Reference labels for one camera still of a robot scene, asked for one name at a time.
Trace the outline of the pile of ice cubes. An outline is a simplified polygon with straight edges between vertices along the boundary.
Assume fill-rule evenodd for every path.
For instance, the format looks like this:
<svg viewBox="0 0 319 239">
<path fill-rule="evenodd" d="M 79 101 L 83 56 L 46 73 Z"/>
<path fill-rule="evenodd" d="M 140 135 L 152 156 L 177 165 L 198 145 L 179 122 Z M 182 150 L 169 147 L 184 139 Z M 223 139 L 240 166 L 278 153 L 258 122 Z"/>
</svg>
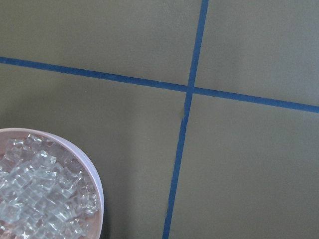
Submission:
<svg viewBox="0 0 319 239">
<path fill-rule="evenodd" d="M 88 172 L 49 138 L 6 141 L 0 159 L 0 236 L 3 239 L 82 239 L 99 210 Z"/>
</svg>

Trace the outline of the pink bowl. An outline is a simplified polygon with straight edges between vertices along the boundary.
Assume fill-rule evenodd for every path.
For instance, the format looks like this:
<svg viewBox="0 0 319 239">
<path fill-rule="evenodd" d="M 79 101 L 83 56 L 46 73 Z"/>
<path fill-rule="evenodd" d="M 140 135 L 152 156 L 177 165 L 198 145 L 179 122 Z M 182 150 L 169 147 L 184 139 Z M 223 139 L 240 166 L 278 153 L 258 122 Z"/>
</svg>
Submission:
<svg viewBox="0 0 319 239">
<path fill-rule="evenodd" d="M 5 145 L 8 139 L 26 138 L 29 134 L 33 134 L 36 136 L 43 136 L 57 142 L 62 147 L 70 151 L 86 169 L 97 193 L 97 201 L 99 205 L 99 210 L 95 214 L 95 216 L 88 219 L 88 222 L 91 223 L 91 227 L 89 229 L 88 235 L 85 236 L 85 238 L 99 239 L 102 232 L 102 227 L 103 227 L 105 203 L 104 203 L 104 192 L 103 192 L 102 182 L 94 164 L 92 163 L 90 158 L 72 142 L 48 132 L 43 132 L 43 131 L 34 130 L 34 129 L 26 129 L 26 128 L 2 128 L 0 130 L 1 155 L 3 155 L 5 152 Z"/>
</svg>

